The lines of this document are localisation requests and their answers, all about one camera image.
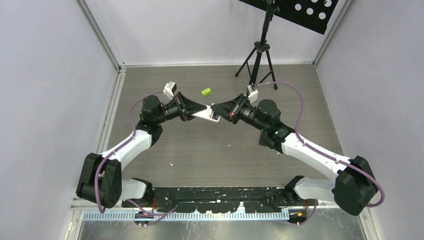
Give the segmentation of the white remote control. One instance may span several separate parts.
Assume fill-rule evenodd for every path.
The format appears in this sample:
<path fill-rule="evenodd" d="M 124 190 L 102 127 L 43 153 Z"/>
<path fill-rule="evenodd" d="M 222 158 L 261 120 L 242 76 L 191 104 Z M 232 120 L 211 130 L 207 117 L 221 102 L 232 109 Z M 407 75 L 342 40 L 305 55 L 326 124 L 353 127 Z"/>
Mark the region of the white remote control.
<path fill-rule="evenodd" d="M 210 105 L 205 105 L 205 106 L 206 106 L 206 109 L 193 113 L 192 116 L 203 119 L 203 120 L 211 121 L 214 123 L 218 123 L 221 120 L 221 117 L 217 114 L 219 116 L 218 120 L 212 119 L 213 113 L 216 113 L 216 112 L 211 109 Z"/>

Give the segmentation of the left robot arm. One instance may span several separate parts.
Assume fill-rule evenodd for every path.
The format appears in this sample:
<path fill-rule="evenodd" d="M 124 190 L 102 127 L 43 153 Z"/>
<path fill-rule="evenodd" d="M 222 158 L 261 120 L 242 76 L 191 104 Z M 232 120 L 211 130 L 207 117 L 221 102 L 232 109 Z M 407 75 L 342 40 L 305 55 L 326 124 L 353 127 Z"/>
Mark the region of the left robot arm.
<path fill-rule="evenodd" d="M 208 118 L 211 108 L 192 101 L 180 92 L 164 104 L 156 94 L 141 99 L 138 123 L 132 132 L 113 148 L 102 153 L 89 153 L 85 159 L 76 188 L 80 199 L 97 204 L 101 213 L 114 207 L 118 201 L 135 201 L 141 207 L 153 202 L 152 184 L 146 180 L 122 179 L 122 171 L 140 153 L 151 148 L 160 138 L 162 123 L 179 118 L 190 121 L 201 114 Z"/>

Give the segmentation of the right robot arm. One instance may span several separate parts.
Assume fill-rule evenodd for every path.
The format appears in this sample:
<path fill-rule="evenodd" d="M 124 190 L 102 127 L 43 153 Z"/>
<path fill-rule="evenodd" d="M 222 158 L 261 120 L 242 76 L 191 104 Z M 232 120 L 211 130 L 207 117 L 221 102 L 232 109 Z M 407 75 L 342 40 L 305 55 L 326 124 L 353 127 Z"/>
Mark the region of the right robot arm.
<path fill-rule="evenodd" d="M 326 180 L 295 177 L 286 185 L 285 198 L 291 205 L 308 199 L 334 202 L 353 216 L 372 207 L 371 200 L 379 188 L 369 162 L 362 156 L 343 156 L 307 140 L 280 120 L 281 111 L 273 100 L 263 99 L 252 106 L 241 94 L 211 109 L 230 123 L 243 121 L 260 130 L 261 146 L 294 157 L 326 176 Z"/>

